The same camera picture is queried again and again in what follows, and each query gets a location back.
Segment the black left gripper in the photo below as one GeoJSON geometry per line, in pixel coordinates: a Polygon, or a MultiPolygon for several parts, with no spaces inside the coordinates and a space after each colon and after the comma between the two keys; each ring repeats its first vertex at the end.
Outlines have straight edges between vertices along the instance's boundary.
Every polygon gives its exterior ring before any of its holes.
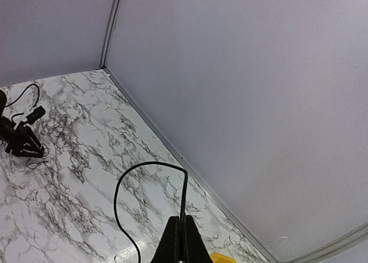
{"type": "Polygon", "coordinates": [[[14,129],[15,123],[1,117],[1,140],[7,143],[5,152],[18,157],[43,157],[44,148],[32,129],[21,126],[14,129]]]}

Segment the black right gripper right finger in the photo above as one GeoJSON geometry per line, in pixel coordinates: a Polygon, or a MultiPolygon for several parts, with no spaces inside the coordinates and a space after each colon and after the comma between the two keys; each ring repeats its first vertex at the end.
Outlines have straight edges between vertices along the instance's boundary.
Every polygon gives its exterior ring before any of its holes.
{"type": "Polygon", "coordinates": [[[185,263],[212,263],[196,223],[190,215],[185,216],[182,246],[185,263]]]}

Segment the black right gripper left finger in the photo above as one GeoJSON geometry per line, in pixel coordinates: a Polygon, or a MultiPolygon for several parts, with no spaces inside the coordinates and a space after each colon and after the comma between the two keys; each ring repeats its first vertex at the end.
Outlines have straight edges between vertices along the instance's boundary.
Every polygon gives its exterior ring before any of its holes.
{"type": "Polygon", "coordinates": [[[168,219],[151,263],[178,263],[179,244],[179,217],[171,216],[168,219]]]}

